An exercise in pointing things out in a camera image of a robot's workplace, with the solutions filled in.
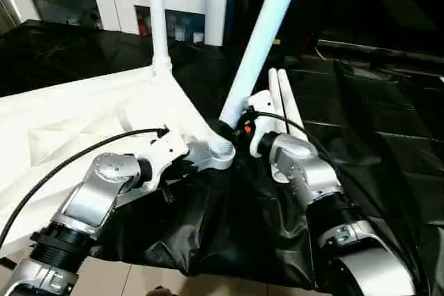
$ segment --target red object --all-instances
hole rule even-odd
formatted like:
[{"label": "red object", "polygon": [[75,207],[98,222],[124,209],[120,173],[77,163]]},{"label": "red object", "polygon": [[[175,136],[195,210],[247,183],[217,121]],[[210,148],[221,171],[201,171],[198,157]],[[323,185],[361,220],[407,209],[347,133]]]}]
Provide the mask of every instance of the red object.
[{"label": "red object", "polygon": [[146,29],[144,18],[140,14],[137,15],[137,24],[139,25],[139,33],[140,33],[140,35],[147,36],[148,35],[148,29]]}]

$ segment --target glass cabinet door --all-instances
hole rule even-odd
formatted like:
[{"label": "glass cabinet door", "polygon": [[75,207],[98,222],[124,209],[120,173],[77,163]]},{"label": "glass cabinet door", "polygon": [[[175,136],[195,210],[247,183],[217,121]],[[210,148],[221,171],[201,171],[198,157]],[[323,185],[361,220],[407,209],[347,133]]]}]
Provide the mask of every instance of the glass cabinet door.
[{"label": "glass cabinet door", "polygon": [[[140,35],[151,35],[150,8],[135,6]],[[205,40],[205,15],[165,10],[166,34],[176,41],[199,43]]]},{"label": "glass cabinet door", "polygon": [[103,29],[95,0],[32,0],[42,21]]}]

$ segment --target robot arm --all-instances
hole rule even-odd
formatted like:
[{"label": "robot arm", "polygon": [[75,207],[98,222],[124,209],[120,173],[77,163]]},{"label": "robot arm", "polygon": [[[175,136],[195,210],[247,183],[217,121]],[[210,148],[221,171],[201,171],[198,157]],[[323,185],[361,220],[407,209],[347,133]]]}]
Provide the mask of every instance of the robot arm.
[{"label": "robot arm", "polygon": [[334,295],[415,295],[413,278],[402,259],[344,193],[336,171],[319,157],[316,147],[306,137],[278,133],[282,127],[276,126],[275,119],[255,115],[275,112],[274,100],[285,98],[272,98],[274,93],[251,96],[239,128],[248,127],[250,154],[268,159],[272,175],[278,171],[279,179],[285,180],[280,182],[288,184],[304,209],[312,257],[320,258],[314,261],[320,280]]},{"label": "robot arm", "polygon": [[163,171],[187,153],[182,138],[168,132],[140,156],[97,156],[48,227],[31,236],[34,250],[20,261],[0,295],[69,295],[114,210],[155,191]]}]

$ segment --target black cloth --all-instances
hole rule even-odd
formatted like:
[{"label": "black cloth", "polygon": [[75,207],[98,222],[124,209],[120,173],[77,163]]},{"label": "black cloth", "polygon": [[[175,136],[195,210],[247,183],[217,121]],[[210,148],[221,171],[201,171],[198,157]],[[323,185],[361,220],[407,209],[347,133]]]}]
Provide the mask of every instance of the black cloth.
[{"label": "black cloth", "polygon": [[[241,53],[171,41],[173,74],[202,115],[219,115]],[[28,22],[0,41],[0,96],[148,65],[148,38]],[[444,295],[444,84],[336,62],[286,67],[305,126],[332,154],[340,180],[433,296]],[[255,90],[267,86],[265,72]],[[118,209],[94,255],[270,284],[315,287],[306,220],[266,162],[239,152]],[[381,217],[388,221],[388,226]]]}]

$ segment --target tile floor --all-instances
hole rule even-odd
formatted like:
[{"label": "tile floor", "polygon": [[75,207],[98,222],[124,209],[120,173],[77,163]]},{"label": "tile floor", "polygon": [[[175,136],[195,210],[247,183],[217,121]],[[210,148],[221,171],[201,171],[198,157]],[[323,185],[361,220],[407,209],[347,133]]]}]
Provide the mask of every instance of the tile floor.
[{"label": "tile floor", "polygon": [[[18,252],[10,258],[18,261],[28,251]],[[10,276],[0,266],[0,287]],[[179,296],[327,296],[312,291],[260,284],[258,282],[199,275],[186,278],[175,270],[109,263],[88,258],[82,265],[80,279],[72,296],[145,296],[156,286],[165,286]]]}]

